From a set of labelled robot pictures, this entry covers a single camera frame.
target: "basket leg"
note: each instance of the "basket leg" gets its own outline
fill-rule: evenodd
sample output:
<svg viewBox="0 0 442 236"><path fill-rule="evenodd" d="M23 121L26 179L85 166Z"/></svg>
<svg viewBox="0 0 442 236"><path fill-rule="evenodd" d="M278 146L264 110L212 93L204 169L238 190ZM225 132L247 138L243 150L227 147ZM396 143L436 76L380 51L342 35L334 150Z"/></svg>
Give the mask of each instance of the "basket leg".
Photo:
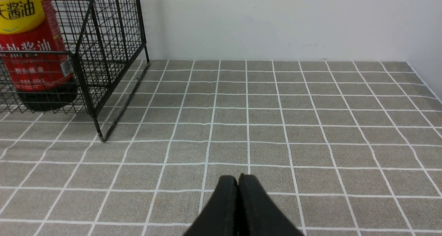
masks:
<svg viewBox="0 0 442 236"><path fill-rule="evenodd" d="M95 127L97 128L97 133L98 136L100 138L101 142L106 142L110 135L112 134L112 132L114 131L115 127L117 126L118 122L120 121L121 117L123 116L124 112L127 109L127 106L129 105L129 103L131 102L132 98L134 97L135 93L138 90L138 87L141 84L141 81L144 79L144 76L147 73L147 69L149 68L150 64L147 63L146 67L144 68L143 72L141 73L140 77L138 78L137 83L135 84L134 89L131 91L131 93L129 94L129 97L126 99L126 102L123 104L123 107L120 109L120 112L118 112L118 116L115 118L115 120L112 122L112 125L109 127L109 130L106 132L106 135L103 137L102 133L101 133L101 129L98 126L98 121L96 118L94 118L94 123L95 123Z"/></svg>

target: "yellow label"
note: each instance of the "yellow label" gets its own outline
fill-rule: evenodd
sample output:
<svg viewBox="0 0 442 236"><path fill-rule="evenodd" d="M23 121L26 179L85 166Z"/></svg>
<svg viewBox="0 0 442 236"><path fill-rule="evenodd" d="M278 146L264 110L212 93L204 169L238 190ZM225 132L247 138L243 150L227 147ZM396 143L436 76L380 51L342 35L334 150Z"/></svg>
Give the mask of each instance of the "yellow label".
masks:
<svg viewBox="0 0 442 236"><path fill-rule="evenodd" d="M0 34L23 33L38 27L46 15L42 0L0 0Z"/></svg>

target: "gray tile floor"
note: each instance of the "gray tile floor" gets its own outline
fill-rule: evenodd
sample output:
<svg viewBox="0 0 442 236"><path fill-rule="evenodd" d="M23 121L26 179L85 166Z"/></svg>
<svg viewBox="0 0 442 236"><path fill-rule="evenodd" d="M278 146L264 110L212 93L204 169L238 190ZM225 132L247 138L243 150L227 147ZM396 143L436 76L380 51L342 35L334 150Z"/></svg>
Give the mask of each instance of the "gray tile floor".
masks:
<svg viewBox="0 0 442 236"><path fill-rule="evenodd" d="M2 236L179 235L240 173L309 236L442 234L442 104L406 63L154 61L106 144L85 115L0 128Z"/></svg>

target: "wire basket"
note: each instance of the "wire basket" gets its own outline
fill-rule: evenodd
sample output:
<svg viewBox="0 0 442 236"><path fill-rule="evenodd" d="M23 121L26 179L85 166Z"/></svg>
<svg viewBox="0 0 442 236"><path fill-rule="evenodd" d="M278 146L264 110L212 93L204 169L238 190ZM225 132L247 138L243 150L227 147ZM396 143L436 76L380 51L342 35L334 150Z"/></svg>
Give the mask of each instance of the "wire basket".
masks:
<svg viewBox="0 0 442 236"><path fill-rule="evenodd" d="M140 0L51 1L57 13L66 50L51 51L40 41L28 44L38 52L26 47L11 48L8 45L6 49L6 46L0 46L0 113L86 112L92 117L98 135L104 142L123 115L148 68L147 65L142 71L119 116L103 136L97 117L104 104L142 50L145 50L149 62ZM32 56L33 62L25 57L22 60L8 60L14 56ZM59 87L60 83L54 82L57 88L48 89L49 91L40 91L37 94L19 91L14 84L17 80L13 82L14 78L11 77L11 66L18 66L15 73L32 75L32 78L23 82L27 82L26 85L29 86L37 86L43 80L39 78L40 72L41 75L53 75L54 80L60 79L55 77L55 72L43 73L41 65L51 69L55 64L60 68L60 63L63 72L65 69L73 71L67 85L65 83L68 73L65 73L65 85L62 88ZM40 102L38 96L50 98L52 102Z"/></svg>

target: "red label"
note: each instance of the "red label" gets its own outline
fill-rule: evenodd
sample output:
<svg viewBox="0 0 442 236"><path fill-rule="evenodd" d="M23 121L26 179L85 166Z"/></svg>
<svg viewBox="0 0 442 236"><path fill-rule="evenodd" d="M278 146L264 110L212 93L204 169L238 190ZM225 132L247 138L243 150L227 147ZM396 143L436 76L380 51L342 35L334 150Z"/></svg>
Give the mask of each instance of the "red label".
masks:
<svg viewBox="0 0 442 236"><path fill-rule="evenodd" d="M3 61L18 90L44 91L69 81L72 74L67 55L38 54L38 51L65 51L55 9L50 0L42 1L46 20L25 33L0 35L0 50L36 51L29 54L5 54Z"/></svg>

